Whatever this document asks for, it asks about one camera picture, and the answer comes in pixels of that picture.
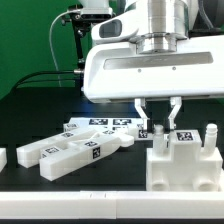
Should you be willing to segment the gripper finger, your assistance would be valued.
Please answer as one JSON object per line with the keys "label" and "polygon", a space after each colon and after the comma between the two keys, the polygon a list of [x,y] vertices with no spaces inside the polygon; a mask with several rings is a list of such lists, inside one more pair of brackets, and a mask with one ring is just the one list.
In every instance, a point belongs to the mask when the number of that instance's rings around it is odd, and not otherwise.
{"label": "gripper finger", "polygon": [[175,118],[182,106],[182,98],[181,97],[171,97],[170,98],[170,106],[171,112],[168,116],[169,128],[174,130],[176,128]]}
{"label": "gripper finger", "polygon": [[143,130],[150,132],[150,118],[146,115],[146,100],[144,98],[136,98],[134,100],[134,106],[138,112],[140,118],[143,120]]}

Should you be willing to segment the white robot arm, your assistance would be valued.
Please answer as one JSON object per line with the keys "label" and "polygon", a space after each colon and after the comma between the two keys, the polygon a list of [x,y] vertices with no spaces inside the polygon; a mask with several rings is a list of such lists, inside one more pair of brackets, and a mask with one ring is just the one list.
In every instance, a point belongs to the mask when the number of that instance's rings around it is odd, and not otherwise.
{"label": "white robot arm", "polygon": [[84,94],[95,103],[170,100],[169,127],[184,99],[224,96],[224,35],[193,37],[201,0],[127,0],[123,14],[95,25]]}

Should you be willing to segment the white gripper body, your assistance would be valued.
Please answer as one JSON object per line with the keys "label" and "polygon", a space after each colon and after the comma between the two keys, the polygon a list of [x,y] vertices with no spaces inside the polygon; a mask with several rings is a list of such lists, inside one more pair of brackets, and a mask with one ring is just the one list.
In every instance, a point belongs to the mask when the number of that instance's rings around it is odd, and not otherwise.
{"label": "white gripper body", "polygon": [[224,35],[178,39],[140,35],[119,19],[92,29],[95,46],[84,69],[84,94],[93,102],[224,95]]}

